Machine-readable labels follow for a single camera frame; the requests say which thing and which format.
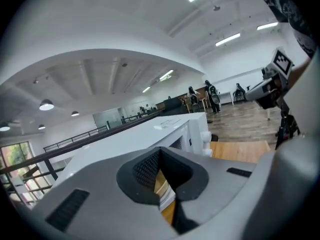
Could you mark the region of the wooden table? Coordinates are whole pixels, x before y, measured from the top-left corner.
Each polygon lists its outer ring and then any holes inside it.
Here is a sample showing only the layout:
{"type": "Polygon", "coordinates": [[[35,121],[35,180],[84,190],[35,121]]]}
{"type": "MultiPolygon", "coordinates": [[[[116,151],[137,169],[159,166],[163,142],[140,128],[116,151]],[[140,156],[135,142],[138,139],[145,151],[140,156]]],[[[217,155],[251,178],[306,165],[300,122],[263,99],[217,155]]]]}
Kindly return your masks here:
{"type": "Polygon", "coordinates": [[[10,165],[8,167],[4,167],[0,169],[0,175],[5,175],[7,178],[7,181],[4,182],[4,185],[8,185],[6,188],[6,191],[8,194],[16,194],[18,196],[18,199],[20,202],[24,203],[34,203],[34,200],[27,200],[22,195],[18,193],[18,191],[15,189],[13,185],[13,177],[10,176],[11,172],[18,171],[19,169],[28,168],[29,166],[35,165],[33,168],[29,169],[23,176],[22,176],[22,184],[25,185],[29,180],[35,180],[39,177],[44,177],[47,175],[51,175],[54,180],[58,178],[57,173],[61,172],[62,169],[54,169],[52,166],[52,162],[50,162],[51,159],[55,157],[59,157],[63,154],[72,152],[76,149],[79,149],[85,145],[91,144],[93,142],[102,140],[104,138],[107,138],[109,136],[115,135],[117,133],[123,132],[127,129],[130,129],[134,126],[137,126],[139,124],[142,124],[144,122],[147,122],[153,118],[156,118],[162,114],[161,110],[155,110],[147,115],[138,115],[137,119],[126,122],[123,125],[117,126],[112,129],[108,129],[108,125],[98,127],[94,130],[82,133],[80,135],[77,135],[73,138],[69,138],[67,140],[64,140],[63,143],[66,143],[66,145],[59,146],[59,144],[56,144],[56,148],[51,148],[48,151],[45,151],[44,153],[35,156],[33,158],[27,159],[25,161],[19,162],[18,164],[10,165]],[[37,166],[38,163],[44,162],[45,166],[47,168],[47,172],[40,173],[39,175],[34,175],[35,172],[39,170],[39,167],[37,166]]]}

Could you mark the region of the large framed window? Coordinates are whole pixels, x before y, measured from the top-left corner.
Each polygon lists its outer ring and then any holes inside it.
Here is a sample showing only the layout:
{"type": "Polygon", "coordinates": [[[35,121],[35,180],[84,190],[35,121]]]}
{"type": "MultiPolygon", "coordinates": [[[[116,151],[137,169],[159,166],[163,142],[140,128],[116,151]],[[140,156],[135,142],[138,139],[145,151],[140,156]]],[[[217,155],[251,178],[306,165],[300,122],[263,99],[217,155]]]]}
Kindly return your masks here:
{"type": "MultiPolygon", "coordinates": [[[[18,165],[33,158],[29,142],[0,147],[0,170],[18,165]]],[[[51,184],[37,164],[0,173],[0,183],[10,199],[33,208],[50,190],[51,184]]]]}

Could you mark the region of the white microwave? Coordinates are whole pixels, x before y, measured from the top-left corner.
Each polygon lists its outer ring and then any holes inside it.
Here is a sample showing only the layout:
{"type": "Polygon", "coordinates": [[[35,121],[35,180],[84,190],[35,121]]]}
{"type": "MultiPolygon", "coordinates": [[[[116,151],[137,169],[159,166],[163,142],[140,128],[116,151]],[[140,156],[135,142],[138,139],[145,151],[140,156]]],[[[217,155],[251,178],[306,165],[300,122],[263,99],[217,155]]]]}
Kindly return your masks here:
{"type": "Polygon", "coordinates": [[[180,141],[181,149],[209,159],[211,133],[204,112],[160,116],[72,152],[73,156],[52,189],[77,174],[83,181],[114,189],[119,168],[144,149],[170,147],[180,141]]]}

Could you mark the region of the white leg small table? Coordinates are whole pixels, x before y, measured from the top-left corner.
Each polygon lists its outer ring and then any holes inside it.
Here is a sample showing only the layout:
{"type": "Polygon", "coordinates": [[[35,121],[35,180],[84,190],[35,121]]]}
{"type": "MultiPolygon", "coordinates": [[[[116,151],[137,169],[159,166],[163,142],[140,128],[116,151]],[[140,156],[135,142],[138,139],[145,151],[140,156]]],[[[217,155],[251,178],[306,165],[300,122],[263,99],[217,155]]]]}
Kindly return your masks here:
{"type": "Polygon", "coordinates": [[[220,104],[224,105],[224,104],[232,104],[234,105],[234,97],[233,94],[229,91],[229,92],[222,92],[219,94],[219,98],[220,98],[220,104]]]}

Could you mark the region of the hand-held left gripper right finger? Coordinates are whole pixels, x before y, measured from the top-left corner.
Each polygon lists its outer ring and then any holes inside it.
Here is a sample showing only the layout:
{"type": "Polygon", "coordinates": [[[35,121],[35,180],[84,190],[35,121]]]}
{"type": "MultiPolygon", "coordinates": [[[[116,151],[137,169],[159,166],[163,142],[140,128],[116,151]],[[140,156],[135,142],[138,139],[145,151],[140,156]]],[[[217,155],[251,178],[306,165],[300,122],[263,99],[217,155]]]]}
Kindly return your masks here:
{"type": "Polygon", "coordinates": [[[257,164],[159,149],[159,165],[175,193],[173,226],[244,226],[254,205],[243,196],[257,164]]]}

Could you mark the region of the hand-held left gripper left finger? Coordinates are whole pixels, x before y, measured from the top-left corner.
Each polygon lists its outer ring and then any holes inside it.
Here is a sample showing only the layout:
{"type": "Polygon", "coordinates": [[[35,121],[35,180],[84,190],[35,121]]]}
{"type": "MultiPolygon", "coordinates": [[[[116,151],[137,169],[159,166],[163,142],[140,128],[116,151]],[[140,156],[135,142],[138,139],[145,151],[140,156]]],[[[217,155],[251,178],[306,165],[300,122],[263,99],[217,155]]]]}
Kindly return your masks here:
{"type": "Polygon", "coordinates": [[[173,240],[154,192],[160,148],[147,148],[85,166],[31,211],[46,240],[173,240]]]}

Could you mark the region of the slim black office chair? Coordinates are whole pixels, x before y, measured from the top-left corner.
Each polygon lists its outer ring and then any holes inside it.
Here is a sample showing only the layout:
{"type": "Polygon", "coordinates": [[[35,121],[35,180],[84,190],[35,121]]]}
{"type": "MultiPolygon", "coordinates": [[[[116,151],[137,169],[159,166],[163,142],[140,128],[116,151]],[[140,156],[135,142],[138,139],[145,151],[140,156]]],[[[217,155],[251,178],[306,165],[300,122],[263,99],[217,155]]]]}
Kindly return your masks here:
{"type": "Polygon", "coordinates": [[[241,87],[239,83],[236,84],[236,90],[233,93],[234,102],[246,101],[246,91],[241,87]]]}

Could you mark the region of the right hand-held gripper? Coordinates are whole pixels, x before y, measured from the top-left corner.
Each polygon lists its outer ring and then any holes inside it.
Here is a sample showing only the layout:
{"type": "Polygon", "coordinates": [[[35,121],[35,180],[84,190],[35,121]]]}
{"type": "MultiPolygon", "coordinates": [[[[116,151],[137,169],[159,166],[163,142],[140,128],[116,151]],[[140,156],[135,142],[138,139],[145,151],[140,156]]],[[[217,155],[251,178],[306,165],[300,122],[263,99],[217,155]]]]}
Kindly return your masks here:
{"type": "Polygon", "coordinates": [[[263,109],[281,108],[284,95],[289,91],[289,76],[293,65],[283,50],[277,48],[271,62],[261,70],[263,81],[248,90],[245,99],[256,101],[261,98],[263,109]]]}

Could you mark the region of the person's right forearm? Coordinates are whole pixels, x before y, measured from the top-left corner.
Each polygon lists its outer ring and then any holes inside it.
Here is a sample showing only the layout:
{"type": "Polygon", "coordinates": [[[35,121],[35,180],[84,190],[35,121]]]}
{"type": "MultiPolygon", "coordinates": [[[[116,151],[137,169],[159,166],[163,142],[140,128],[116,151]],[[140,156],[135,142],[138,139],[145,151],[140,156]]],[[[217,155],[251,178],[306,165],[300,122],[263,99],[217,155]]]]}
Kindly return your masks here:
{"type": "Polygon", "coordinates": [[[308,59],[306,60],[305,62],[303,62],[301,65],[298,65],[296,67],[294,67],[292,70],[291,70],[291,73],[289,75],[289,78],[292,80],[292,81],[296,81],[297,79],[300,78],[300,76],[304,73],[304,71],[307,69],[307,67],[309,66],[311,60],[308,59]]]}

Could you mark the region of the black mesh office chair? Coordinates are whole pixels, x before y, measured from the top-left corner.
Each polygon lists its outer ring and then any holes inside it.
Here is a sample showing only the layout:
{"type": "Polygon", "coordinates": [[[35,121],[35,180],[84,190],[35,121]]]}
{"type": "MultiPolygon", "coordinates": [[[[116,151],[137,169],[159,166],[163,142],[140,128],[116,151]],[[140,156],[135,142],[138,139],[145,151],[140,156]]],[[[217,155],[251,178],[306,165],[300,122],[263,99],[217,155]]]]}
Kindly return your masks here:
{"type": "Polygon", "coordinates": [[[161,112],[161,116],[174,116],[188,114],[188,109],[183,102],[178,98],[170,98],[163,101],[164,109],[161,112]]]}

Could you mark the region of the person in black shirt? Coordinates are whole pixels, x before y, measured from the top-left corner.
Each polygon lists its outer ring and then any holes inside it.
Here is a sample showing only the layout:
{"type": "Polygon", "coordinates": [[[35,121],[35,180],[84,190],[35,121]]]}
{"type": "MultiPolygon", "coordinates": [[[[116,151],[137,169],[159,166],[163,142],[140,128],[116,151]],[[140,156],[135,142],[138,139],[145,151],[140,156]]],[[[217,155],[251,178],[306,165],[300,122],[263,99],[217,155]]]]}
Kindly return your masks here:
{"type": "Polygon", "coordinates": [[[293,35],[302,50],[311,59],[317,49],[317,44],[311,29],[293,0],[263,0],[272,11],[279,23],[288,23],[293,35]]]}

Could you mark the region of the beige rectangular tray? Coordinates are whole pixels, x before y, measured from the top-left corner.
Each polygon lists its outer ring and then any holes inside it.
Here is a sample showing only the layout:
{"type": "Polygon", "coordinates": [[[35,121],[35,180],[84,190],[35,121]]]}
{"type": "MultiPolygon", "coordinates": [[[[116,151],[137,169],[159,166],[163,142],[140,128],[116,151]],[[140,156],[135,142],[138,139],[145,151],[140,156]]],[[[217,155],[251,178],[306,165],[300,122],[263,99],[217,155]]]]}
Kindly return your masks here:
{"type": "Polygon", "coordinates": [[[157,194],[160,198],[165,198],[171,192],[171,187],[165,178],[161,170],[158,171],[155,177],[154,193],[157,194]]]}

